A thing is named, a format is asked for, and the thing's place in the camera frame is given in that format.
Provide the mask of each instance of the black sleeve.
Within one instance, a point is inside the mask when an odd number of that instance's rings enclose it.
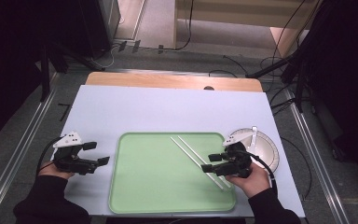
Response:
[[[40,175],[27,198],[14,207],[16,223],[90,224],[89,213],[64,198],[67,183],[57,176]]]
[[[296,213],[284,209],[272,189],[266,189],[249,199],[255,224],[300,224]]]

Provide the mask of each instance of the white tabletop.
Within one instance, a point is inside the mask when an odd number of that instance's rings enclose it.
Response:
[[[75,175],[65,197],[92,216],[115,216],[108,206],[117,140],[130,132],[213,132],[228,136],[242,128],[257,126],[275,143],[280,163],[275,171],[283,207],[304,217],[280,136],[263,92],[199,91],[112,86],[81,86],[62,135],[77,131],[83,142],[98,146],[80,151],[79,157],[109,163],[94,174]],[[141,217],[252,217],[247,198],[236,189],[237,204],[225,213],[149,214]]]

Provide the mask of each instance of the green tray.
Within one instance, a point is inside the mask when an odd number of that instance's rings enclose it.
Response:
[[[199,164],[221,153],[219,133],[125,133],[117,146],[109,207],[117,214],[223,212],[236,202],[234,187],[221,190],[171,137]]]

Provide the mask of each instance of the person's arm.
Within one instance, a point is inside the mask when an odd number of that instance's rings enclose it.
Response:
[[[66,184],[72,175],[60,172],[53,163],[42,169],[26,199],[13,209],[16,223],[89,224],[89,213],[64,198]]]
[[[251,164],[252,173],[247,178],[227,175],[226,180],[238,186],[249,198],[256,224],[297,224],[300,219],[291,210],[284,209],[277,195],[269,186],[267,172]]]

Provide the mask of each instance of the human hand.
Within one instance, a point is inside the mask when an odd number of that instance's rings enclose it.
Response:
[[[55,175],[64,179],[69,179],[74,175],[74,173],[60,171],[52,161],[44,162],[40,168],[42,168],[42,170],[39,171],[38,175]]]
[[[269,176],[267,172],[254,162],[252,162],[250,168],[252,172],[247,178],[226,175],[226,180],[241,188],[248,198],[252,198],[265,189],[269,189]]]

